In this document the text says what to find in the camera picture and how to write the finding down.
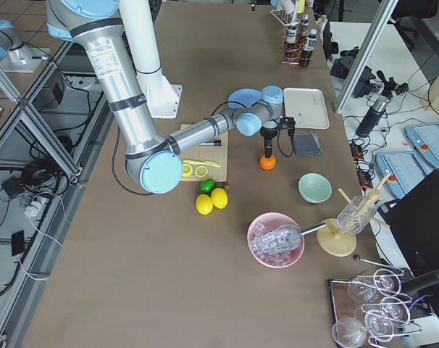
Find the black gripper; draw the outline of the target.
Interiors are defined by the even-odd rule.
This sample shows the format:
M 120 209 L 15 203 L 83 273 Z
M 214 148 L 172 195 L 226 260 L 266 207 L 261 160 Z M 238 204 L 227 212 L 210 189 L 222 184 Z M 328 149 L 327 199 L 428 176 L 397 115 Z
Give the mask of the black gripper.
M 259 133 L 264 138 L 264 157 L 272 156 L 272 140 L 278 136 L 280 131 L 287 130 L 290 143 L 293 144 L 295 135 L 295 120 L 293 117 L 281 117 L 279 120 L 270 120 L 270 125 L 262 126 Z

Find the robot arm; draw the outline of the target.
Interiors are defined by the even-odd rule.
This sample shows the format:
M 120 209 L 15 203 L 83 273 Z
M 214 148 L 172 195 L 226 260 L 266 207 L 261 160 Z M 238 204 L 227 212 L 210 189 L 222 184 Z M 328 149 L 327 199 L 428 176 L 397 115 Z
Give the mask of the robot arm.
M 125 170 L 146 194 L 164 194 L 180 182 L 180 154 L 231 129 L 252 136 L 277 120 L 283 90 L 266 86 L 249 108 L 225 108 L 168 136 L 154 111 L 179 96 L 162 74 L 147 1 L 47 1 L 51 36 L 81 45 L 126 141 Z

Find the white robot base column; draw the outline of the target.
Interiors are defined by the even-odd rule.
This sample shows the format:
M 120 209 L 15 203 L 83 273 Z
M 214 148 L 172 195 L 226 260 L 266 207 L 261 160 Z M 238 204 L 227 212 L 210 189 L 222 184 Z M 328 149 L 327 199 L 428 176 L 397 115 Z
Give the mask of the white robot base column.
M 149 3 L 124 0 L 119 4 L 119 11 L 136 78 L 147 99 L 151 116 L 158 119 L 175 119 L 182 86 L 172 85 L 162 72 Z

